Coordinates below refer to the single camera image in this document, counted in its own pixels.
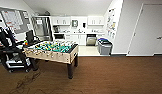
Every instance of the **countertop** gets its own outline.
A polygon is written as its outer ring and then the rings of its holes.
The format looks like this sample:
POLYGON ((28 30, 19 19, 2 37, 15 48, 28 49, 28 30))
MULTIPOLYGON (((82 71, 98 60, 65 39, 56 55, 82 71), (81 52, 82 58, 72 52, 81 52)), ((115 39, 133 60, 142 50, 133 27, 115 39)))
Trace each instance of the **countertop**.
POLYGON ((82 32, 82 33, 71 33, 71 32, 68 32, 68 33, 53 33, 53 34, 65 34, 65 35, 85 35, 85 34, 104 34, 103 32, 82 32))

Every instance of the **refrigerator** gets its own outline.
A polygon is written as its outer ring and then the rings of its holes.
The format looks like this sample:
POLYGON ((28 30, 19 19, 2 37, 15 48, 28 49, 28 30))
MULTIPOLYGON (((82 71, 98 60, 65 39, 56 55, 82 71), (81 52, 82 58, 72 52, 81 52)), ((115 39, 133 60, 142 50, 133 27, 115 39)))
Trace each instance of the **refrigerator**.
POLYGON ((53 41, 49 17, 32 17, 35 36, 41 41, 53 41))

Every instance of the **foosball table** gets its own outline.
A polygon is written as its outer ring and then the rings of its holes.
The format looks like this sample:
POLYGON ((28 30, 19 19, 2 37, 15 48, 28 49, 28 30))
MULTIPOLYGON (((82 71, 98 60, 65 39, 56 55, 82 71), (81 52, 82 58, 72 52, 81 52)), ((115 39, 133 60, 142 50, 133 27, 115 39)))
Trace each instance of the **foosball table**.
POLYGON ((26 57, 30 58, 33 67, 37 69, 34 59, 43 59, 66 63, 68 78, 73 78, 72 62, 78 66, 78 44, 72 41, 43 41, 38 44, 24 48, 26 57))

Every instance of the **chair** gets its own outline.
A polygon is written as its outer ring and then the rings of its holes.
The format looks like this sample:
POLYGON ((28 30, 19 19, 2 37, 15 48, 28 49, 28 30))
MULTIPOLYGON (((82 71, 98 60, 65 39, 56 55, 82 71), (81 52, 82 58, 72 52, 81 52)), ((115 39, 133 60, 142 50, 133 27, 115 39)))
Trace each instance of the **chair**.
POLYGON ((26 40, 29 45, 33 45, 35 43, 40 42, 39 38, 37 36, 34 36, 33 30, 26 32, 26 40))

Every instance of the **ceiling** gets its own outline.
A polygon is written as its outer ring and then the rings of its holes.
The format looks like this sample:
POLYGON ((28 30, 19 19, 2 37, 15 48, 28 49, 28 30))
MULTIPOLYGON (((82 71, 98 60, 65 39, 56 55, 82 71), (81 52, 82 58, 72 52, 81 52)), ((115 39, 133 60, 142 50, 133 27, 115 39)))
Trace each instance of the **ceiling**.
POLYGON ((112 0, 23 0, 34 12, 58 16, 103 16, 112 0))

